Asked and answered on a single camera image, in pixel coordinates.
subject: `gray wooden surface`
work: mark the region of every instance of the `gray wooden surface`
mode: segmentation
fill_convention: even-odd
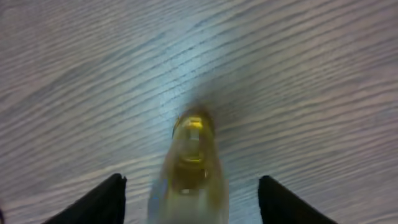
[[[41,223],[113,172],[145,223],[175,118],[214,115],[230,223],[270,174],[398,223],[398,1],[0,0],[0,207]]]

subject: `yellow liquid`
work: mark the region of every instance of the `yellow liquid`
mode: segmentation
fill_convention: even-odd
[[[227,223],[228,190],[211,118],[189,111],[174,127],[172,146],[152,188],[148,223]]]

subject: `black object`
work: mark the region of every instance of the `black object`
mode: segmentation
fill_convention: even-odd
[[[2,215],[1,210],[0,210],[0,224],[4,224],[4,216]]]
[[[113,174],[44,224],[123,224],[126,182],[125,177]]]
[[[336,223],[299,199],[272,177],[264,176],[260,179],[258,197],[264,224]]]
[[[123,224],[126,182],[125,177],[113,174],[44,224]],[[260,179],[258,197],[264,224],[336,224],[272,177]]]

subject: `glass bottle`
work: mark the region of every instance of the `glass bottle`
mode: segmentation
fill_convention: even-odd
[[[228,187],[211,117],[190,110],[175,123],[173,140],[148,203],[149,224],[228,223]]]

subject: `wood grain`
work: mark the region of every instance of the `wood grain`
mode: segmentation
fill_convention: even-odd
[[[175,118],[215,117],[230,223],[270,174],[340,223],[398,223],[395,0],[0,0],[0,206],[41,223],[113,172],[145,223]]]

